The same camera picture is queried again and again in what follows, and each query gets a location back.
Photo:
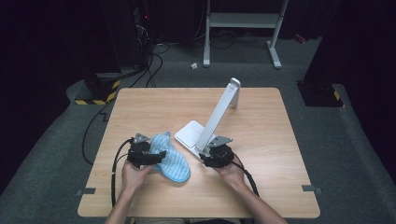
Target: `towel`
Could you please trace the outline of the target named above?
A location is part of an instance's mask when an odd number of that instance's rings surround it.
[[[154,166],[154,170],[161,170],[169,179],[181,183],[189,179],[190,167],[183,155],[172,146],[170,135],[169,132],[154,135],[149,153],[158,154],[166,150],[166,157]]]

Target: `black equipment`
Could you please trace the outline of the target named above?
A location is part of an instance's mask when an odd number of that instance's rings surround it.
[[[233,151],[227,145],[210,147],[210,157],[200,153],[201,160],[206,167],[222,168],[228,166],[233,161]]]
[[[135,138],[131,138],[131,148],[128,150],[128,158],[135,167],[140,168],[141,165],[157,164],[166,156],[166,151],[160,154],[149,154],[148,137],[137,133]]]

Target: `white metal frame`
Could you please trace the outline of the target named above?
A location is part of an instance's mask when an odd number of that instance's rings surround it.
[[[275,44],[279,30],[285,16],[289,0],[283,0],[279,13],[211,13],[210,0],[207,0],[206,28],[204,47],[204,67],[210,66],[210,27],[241,27],[241,28],[273,28],[274,34],[271,41],[267,41],[268,50],[276,69],[282,67],[277,56]]]
[[[214,132],[228,105],[232,105],[234,108],[238,106],[240,88],[239,80],[231,78],[206,126],[204,127],[197,121],[192,120],[175,134],[175,139],[196,157],[200,158],[200,153],[207,156],[209,152],[207,145],[216,137]]]

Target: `black curtain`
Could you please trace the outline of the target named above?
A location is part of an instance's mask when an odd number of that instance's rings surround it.
[[[317,39],[325,34],[340,0],[289,0],[279,38],[290,39],[298,34]]]
[[[333,83],[345,86],[361,127],[396,182],[395,11],[394,0],[341,1],[304,84],[313,93]]]
[[[66,89],[82,79],[59,30],[57,3],[0,5],[0,193],[35,142],[69,106]]]

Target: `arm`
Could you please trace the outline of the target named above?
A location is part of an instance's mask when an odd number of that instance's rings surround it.
[[[236,157],[233,161],[242,165]],[[234,164],[214,169],[223,178],[224,182],[242,199],[257,223],[287,223],[277,211],[250,190],[245,184],[245,174],[242,169]]]
[[[146,175],[152,170],[152,165],[144,169],[135,168],[130,162],[125,160],[122,167],[122,189],[116,204],[106,219],[106,224],[124,223],[131,208],[132,199],[137,190],[142,186]]]

